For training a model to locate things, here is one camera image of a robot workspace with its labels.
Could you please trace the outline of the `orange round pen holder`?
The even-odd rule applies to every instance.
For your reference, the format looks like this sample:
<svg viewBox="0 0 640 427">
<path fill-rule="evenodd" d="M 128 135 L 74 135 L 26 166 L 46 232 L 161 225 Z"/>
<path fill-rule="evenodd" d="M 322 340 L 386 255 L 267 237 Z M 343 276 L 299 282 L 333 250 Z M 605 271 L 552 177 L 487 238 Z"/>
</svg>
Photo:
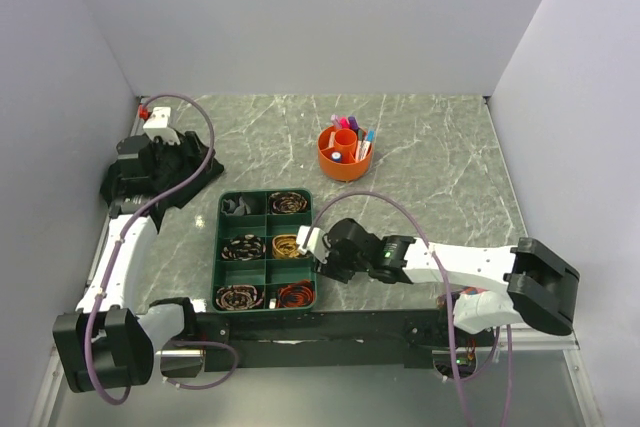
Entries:
<svg viewBox="0 0 640 427">
<path fill-rule="evenodd" d="M 357 133 L 351 129 L 336 129 L 334 126 L 324 129 L 317 139 L 317 160 L 322 172 L 327 177 L 342 182 L 363 177 L 373 159 L 374 143 L 363 161 L 356 158 L 358 145 Z M 331 160 L 331 153 L 334 151 L 342 154 L 341 163 Z"/>
</svg>

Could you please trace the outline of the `white blue marker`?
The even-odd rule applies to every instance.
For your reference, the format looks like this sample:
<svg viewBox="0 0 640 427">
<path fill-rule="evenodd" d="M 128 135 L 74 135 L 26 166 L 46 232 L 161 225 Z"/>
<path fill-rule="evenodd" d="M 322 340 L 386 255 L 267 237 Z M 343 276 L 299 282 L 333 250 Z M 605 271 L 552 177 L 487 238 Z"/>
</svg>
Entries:
<svg viewBox="0 0 640 427">
<path fill-rule="evenodd" d="M 359 150 L 359 160 L 363 161 L 370 150 L 371 144 L 373 143 L 375 136 L 375 132 L 373 130 L 369 130 L 364 137 L 364 140 L 361 142 L 360 150 Z"/>
</svg>

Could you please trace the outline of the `purple black highlighter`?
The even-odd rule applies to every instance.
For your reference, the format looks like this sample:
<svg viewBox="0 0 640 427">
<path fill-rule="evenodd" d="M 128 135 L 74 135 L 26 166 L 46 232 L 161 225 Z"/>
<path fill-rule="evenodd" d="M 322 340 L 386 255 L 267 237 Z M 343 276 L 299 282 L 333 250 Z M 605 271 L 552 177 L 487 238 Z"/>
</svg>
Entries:
<svg viewBox="0 0 640 427">
<path fill-rule="evenodd" d="M 359 130 L 359 125 L 357 123 L 357 120 L 354 116 L 349 116 L 348 117 L 348 123 L 349 123 L 349 128 L 355 132 L 357 132 Z"/>
</svg>

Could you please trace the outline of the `lilac highlighter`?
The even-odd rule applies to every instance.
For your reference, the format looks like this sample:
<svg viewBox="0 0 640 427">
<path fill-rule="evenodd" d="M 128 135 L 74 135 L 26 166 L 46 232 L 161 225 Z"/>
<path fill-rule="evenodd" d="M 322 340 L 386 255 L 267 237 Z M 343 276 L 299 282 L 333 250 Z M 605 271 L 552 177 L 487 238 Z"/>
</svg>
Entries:
<svg viewBox="0 0 640 427">
<path fill-rule="evenodd" d="M 340 120 L 339 120 L 339 117 L 337 115 L 335 115 L 335 114 L 331 115 L 331 122 L 332 122 L 333 126 L 336 129 L 341 129 L 342 128 Z"/>
</svg>

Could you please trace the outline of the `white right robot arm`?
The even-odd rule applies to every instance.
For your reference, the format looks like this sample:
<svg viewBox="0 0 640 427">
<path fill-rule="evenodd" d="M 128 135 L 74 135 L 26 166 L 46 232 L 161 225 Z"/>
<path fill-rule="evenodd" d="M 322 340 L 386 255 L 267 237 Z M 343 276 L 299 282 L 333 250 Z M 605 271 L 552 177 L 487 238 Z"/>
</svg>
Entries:
<svg viewBox="0 0 640 427">
<path fill-rule="evenodd" d="M 503 247 L 427 244 L 410 236 L 379 238 L 345 218 L 329 231 L 302 226 L 296 242 L 299 252 L 316 259 L 319 274 L 342 283 L 365 273 L 386 284 L 471 288 L 455 295 L 452 312 L 438 321 L 440 337 L 450 345 L 508 324 L 554 336 L 573 331 L 580 274 L 534 238 Z"/>
</svg>

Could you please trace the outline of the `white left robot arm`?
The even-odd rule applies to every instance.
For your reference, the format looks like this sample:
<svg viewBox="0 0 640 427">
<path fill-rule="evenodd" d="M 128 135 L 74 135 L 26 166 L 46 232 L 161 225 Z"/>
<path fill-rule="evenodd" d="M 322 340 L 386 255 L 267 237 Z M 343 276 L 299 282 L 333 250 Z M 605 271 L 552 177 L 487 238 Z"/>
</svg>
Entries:
<svg viewBox="0 0 640 427">
<path fill-rule="evenodd" d="M 94 391 L 113 405 L 119 401 L 109 390 L 146 384 L 166 344 L 186 349 L 199 339 L 189 298 L 154 301 L 141 315 L 133 300 L 166 211 L 184 207 L 224 170 L 193 131 L 130 136 L 116 152 L 100 187 L 109 223 L 95 276 L 52 329 L 70 390 Z"/>
</svg>

